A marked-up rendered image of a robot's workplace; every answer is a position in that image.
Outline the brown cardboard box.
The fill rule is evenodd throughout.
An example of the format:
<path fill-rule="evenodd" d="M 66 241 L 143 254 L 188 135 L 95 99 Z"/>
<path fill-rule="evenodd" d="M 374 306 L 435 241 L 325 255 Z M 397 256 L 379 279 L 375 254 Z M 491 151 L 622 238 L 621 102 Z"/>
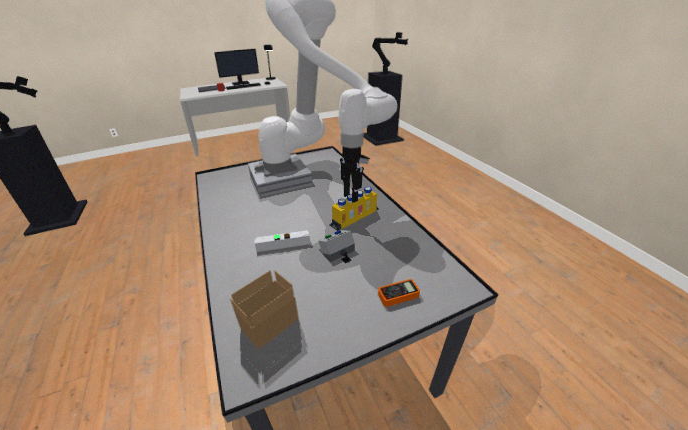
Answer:
<path fill-rule="evenodd" d="M 270 270 L 230 298 L 240 329 L 258 349 L 299 319 L 292 284 L 274 272 L 277 282 Z"/>

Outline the yellow rack with four tubes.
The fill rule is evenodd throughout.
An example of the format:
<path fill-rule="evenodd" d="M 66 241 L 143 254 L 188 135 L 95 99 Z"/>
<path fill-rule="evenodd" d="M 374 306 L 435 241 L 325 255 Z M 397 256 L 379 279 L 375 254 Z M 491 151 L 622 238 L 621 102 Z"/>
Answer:
<path fill-rule="evenodd" d="M 373 213 L 376 211 L 377 207 L 377 193 L 371 191 L 368 195 L 365 195 L 365 192 L 363 190 L 363 197 L 358 199 L 356 202 L 351 202 L 348 203 L 347 198 L 346 204 L 342 206 L 342 208 L 339 207 L 338 202 L 334 205 L 332 205 L 332 219 L 341 224 L 341 229 L 349 226 L 350 224 L 366 217 L 367 215 Z M 370 204 L 370 209 L 366 210 L 366 203 L 371 201 Z M 362 207 L 362 213 L 358 214 L 358 207 L 363 205 Z M 354 209 L 354 217 L 350 219 L 350 211 Z M 345 214 L 346 220 L 344 223 L 342 223 L 342 214 Z"/>

